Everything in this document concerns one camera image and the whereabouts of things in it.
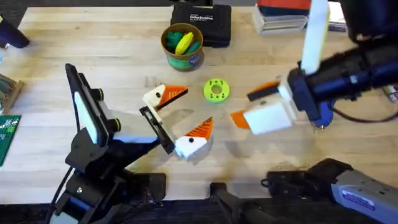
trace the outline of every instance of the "clamp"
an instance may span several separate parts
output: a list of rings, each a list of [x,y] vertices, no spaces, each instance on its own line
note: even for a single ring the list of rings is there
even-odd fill
[[[184,86],[160,85],[144,95],[142,100],[146,106],[140,109],[166,152],[170,154],[175,150],[179,156],[184,158],[191,156],[209,142],[213,118],[207,119],[187,134],[175,139],[169,129],[165,127],[158,112],[187,93],[188,88]]]

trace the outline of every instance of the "green circuit board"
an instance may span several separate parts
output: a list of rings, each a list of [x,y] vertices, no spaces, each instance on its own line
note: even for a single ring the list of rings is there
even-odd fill
[[[10,148],[20,120],[21,116],[0,116],[0,167],[3,165],[4,160],[6,159],[7,151]]]

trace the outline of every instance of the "white label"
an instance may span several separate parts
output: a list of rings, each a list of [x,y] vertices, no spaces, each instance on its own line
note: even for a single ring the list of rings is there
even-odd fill
[[[374,202],[367,198],[364,198],[360,195],[348,192],[346,190],[342,190],[343,198],[349,200],[350,202],[357,203],[358,205],[364,206],[370,210],[374,210]]]

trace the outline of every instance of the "blue bracket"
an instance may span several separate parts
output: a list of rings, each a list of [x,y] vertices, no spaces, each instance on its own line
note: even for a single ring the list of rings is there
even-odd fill
[[[319,104],[319,113],[321,118],[314,122],[316,127],[327,127],[333,121],[333,111],[330,106],[334,107],[336,101],[328,101]]]

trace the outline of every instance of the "white and orange object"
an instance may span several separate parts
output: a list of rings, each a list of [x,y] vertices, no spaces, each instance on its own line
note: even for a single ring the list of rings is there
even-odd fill
[[[166,135],[175,144],[174,151],[184,158],[188,158],[194,152],[206,145],[211,136],[211,130],[213,127],[213,118],[207,119],[205,122],[188,132],[182,137],[175,139],[171,135],[168,128],[164,126],[162,118],[158,115],[158,111],[169,103],[173,102],[177,98],[188,92],[188,88],[177,85],[160,85],[150,92],[146,93],[142,100],[144,100],[153,117],[161,125]]]
[[[251,98],[253,107],[231,114],[237,127],[250,129],[253,134],[258,135],[293,126],[297,119],[297,109],[286,77],[282,81],[266,83],[250,94],[260,97]]]

